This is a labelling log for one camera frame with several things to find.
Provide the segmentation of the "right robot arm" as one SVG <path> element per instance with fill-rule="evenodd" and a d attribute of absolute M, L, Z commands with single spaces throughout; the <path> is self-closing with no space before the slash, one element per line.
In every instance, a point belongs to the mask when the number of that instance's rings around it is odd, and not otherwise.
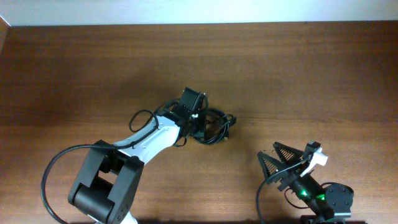
<path fill-rule="evenodd" d="M 264 181 L 256 193 L 256 210 L 261 223 L 266 222 L 259 204 L 261 190 L 265 185 L 277 182 L 285 197 L 288 191 L 292 191 L 306 204 L 300 207 L 291 203 L 291 206 L 299 210 L 309 208 L 314 213 L 301 216 L 300 223 L 344 223 L 351 216 L 354 190 L 336 182 L 319 184 L 311 176 L 316 165 L 324 166 L 328 160 L 319 142 L 309 141 L 302 151 L 280 142 L 272 146 L 278 159 L 262 151 L 257 153 L 264 174 Z"/>

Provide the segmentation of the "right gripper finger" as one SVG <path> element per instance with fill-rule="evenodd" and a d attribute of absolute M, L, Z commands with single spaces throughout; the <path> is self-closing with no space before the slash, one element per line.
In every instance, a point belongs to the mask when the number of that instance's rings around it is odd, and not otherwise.
<path fill-rule="evenodd" d="M 303 151 L 292 148 L 290 146 L 286 146 L 279 142 L 275 142 L 273 144 L 273 147 L 280 161 L 284 164 L 295 164 L 301 161 L 301 158 L 304 154 Z"/>
<path fill-rule="evenodd" d="M 284 169 L 288 168 L 287 160 L 282 154 L 278 154 L 279 159 L 269 156 L 262 151 L 257 153 L 257 158 L 261 165 L 266 184 L 278 182 L 281 179 L 287 178 L 288 173 Z"/>

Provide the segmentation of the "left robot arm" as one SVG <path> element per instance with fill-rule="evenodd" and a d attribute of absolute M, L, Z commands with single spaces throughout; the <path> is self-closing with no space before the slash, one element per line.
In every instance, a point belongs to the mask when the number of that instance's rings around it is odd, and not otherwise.
<path fill-rule="evenodd" d="M 181 98 L 151 112 L 145 126 L 129 138 L 91 145 L 68 202 L 96 223 L 137 223 L 130 209 L 144 166 L 160 151 L 194 133 L 207 108 L 205 94 L 186 88 Z"/>

